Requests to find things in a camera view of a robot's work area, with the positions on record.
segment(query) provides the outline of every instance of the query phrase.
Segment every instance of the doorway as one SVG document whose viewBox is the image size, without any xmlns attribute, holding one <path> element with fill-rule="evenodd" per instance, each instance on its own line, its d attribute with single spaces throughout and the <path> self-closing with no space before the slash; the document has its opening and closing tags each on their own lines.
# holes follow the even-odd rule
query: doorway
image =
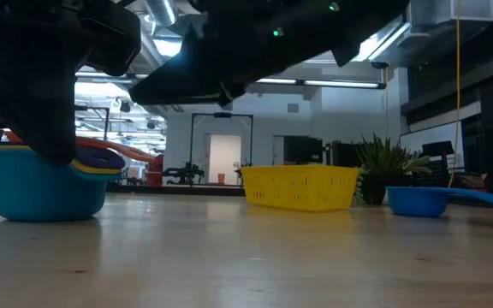
<svg viewBox="0 0 493 308">
<path fill-rule="evenodd" d="M 284 136 L 273 136 L 273 165 L 284 164 Z"/>
<path fill-rule="evenodd" d="M 225 185 L 239 185 L 235 171 L 241 167 L 241 137 L 211 134 L 209 138 L 208 182 L 217 184 L 218 175 L 223 175 Z"/>
</svg>

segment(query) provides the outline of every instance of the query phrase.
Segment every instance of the green leaves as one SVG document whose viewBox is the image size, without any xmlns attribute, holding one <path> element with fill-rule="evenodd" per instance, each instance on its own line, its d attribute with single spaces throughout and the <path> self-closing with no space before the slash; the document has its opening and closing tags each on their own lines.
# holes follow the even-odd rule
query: green leaves
<svg viewBox="0 0 493 308">
<path fill-rule="evenodd" d="M 428 157 L 420 157 L 420 153 L 401 148 L 399 143 L 391 146 L 391 139 L 382 141 L 374 134 L 374 140 L 367 142 L 363 137 L 363 145 L 358 151 L 360 161 L 372 175 L 405 175 L 411 172 L 431 171 L 425 167 Z"/>
</svg>

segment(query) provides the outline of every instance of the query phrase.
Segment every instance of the orange object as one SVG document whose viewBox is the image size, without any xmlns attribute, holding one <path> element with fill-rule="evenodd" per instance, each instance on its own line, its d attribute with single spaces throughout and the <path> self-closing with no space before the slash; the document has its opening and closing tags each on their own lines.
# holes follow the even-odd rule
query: orange object
<svg viewBox="0 0 493 308">
<path fill-rule="evenodd" d="M 224 185 L 226 182 L 226 174 L 218 174 L 218 184 Z"/>
<path fill-rule="evenodd" d="M 11 142 L 22 142 L 22 139 L 18 137 L 15 133 L 6 131 L 4 132 L 9 141 Z M 87 145 L 92 147 L 97 147 L 101 149 L 112 149 L 120 152 L 122 155 L 126 157 L 130 157 L 137 161 L 151 163 L 155 161 L 155 157 L 150 154 L 135 149 L 131 146 L 127 145 L 119 145 L 115 142 L 111 141 L 103 141 L 98 139 L 86 138 L 86 137 L 75 137 L 75 143 L 77 145 Z"/>
<path fill-rule="evenodd" d="M 155 157 L 154 162 L 147 164 L 146 185 L 151 187 L 163 185 L 163 155 Z"/>
</svg>

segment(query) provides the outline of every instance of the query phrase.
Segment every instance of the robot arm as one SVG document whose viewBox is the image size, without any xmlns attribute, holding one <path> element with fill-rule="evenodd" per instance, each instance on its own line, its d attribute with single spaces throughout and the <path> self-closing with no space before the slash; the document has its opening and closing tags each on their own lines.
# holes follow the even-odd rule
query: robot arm
<svg viewBox="0 0 493 308">
<path fill-rule="evenodd" d="M 218 101 L 325 51 L 345 65 L 360 44 L 403 13 L 409 0 L 190 0 L 207 15 L 178 56 L 131 91 L 139 104 Z"/>
<path fill-rule="evenodd" d="M 207 15 L 181 52 L 131 91 L 139 104 L 219 102 L 332 50 L 349 62 L 408 0 L 190 0 Z M 124 74 L 140 21 L 110 0 L 0 0 L 0 121 L 52 163 L 75 152 L 74 74 Z"/>
</svg>

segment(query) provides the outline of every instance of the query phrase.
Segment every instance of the teal bowl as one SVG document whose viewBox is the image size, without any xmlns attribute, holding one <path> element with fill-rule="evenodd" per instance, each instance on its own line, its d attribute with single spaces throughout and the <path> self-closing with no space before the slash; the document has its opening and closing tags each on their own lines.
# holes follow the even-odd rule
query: teal bowl
<svg viewBox="0 0 493 308">
<path fill-rule="evenodd" d="M 0 150 L 0 216 L 20 222 L 91 218 L 104 205 L 108 180 L 55 166 L 31 150 Z"/>
</svg>

